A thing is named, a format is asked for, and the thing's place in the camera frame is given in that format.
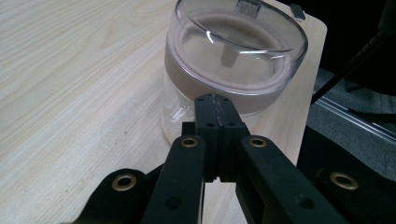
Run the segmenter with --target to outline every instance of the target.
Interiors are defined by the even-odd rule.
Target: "transparent container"
[[[307,38],[287,14],[258,0],[180,0],[165,46],[162,126],[169,142],[194,120],[193,100],[229,97],[242,119],[271,105],[290,83]]]

